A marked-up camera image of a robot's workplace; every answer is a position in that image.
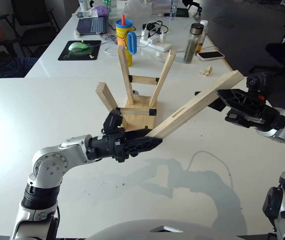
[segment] laptop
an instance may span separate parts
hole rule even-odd
[[[107,32],[109,8],[106,7],[105,16],[80,18],[77,31],[80,35],[105,34]]]

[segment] floor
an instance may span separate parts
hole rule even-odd
[[[201,19],[208,20],[208,36],[226,56],[230,66],[244,76],[254,65],[277,65],[265,51],[268,43],[281,41],[285,28],[285,7],[261,5],[262,0],[194,0],[202,6]],[[273,107],[285,109],[285,80],[274,80],[268,99]]]

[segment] bottle cap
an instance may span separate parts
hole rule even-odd
[[[208,21],[207,20],[201,20],[200,24],[202,24],[204,27],[206,27],[208,25]]]
[[[193,35],[202,34],[203,30],[204,30],[204,25],[200,23],[193,23],[190,27],[190,33]]]

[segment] white table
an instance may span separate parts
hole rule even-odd
[[[156,125],[217,78],[178,75],[169,72]],[[11,233],[35,152],[72,136],[100,135],[108,114],[95,94],[101,81],[124,106],[120,77],[0,79],[0,235]],[[135,89],[151,93],[144,84]],[[58,237],[88,237],[139,219],[175,219],[235,235],[270,231],[262,205],[285,170],[285,145],[225,122],[226,113],[206,108],[125,163],[108,158],[70,170],[58,197]]]
[[[109,22],[115,28],[116,20],[120,19],[122,9],[124,8],[125,1],[118,1],[118,9],[115,12],[110,13]],[[182,58],[184,56],[184,49],[187,45],[189,36],[189,30],[192,23],[195,20],[190,18],[176,18],[174,21],[169,21],[168,17],[158,17],[153,15],[150,19],[133,19],[136,30],[136,35],[141,35],[142,25],[147,23],[149,20],[161,20],[163,24],[169,26],[171,31],[167,35],[167,41],[173,44],[173,47],[178,50],[176,56],[176,62],[178,68],[184,72],[198,73],[199,70],[205,69],[211,64],[216,73],[225,73],[228,71],[224,60],[215,60],[208,62],[202,62],[196,57],[193,59],[192,64],[183,64]],[[106,70],[111,73],[118,72],[120,69],[119,61],[117,56],[111,56],[104,52],[104,50],[112,46],[113,44],[103,44],[100,46],[97,60],[94,61],[58,61],[58,57],[62,53],[65,45],[68,41],[74,40],[102,40],[98,35],[86,35],[80,38],[74,37],[74,29],[77,28],[78,18],[72,16],[67,24],[60,31],[58,36],[53,40],[51,45],[47,48],[44,54],[37,61],[35,66],[27,74],[26,78],[86,78],[86,77],[106,77]],[[204,48],[212,46],[209,39],[204,42]],[[111,47],[109,51],[116,52],[116,47]],[[162,62],[154,60],[152,56],[156,56],[156,51],[149,47],[140,48],[139,52],[133,56],[133,65],[130,67],[130,72],[137,76],[158,76],[163,67]]]

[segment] blue handle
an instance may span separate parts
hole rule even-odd
[[[128,32],[128,51],[131,55],[137,53],[137,36],[133,31]]]

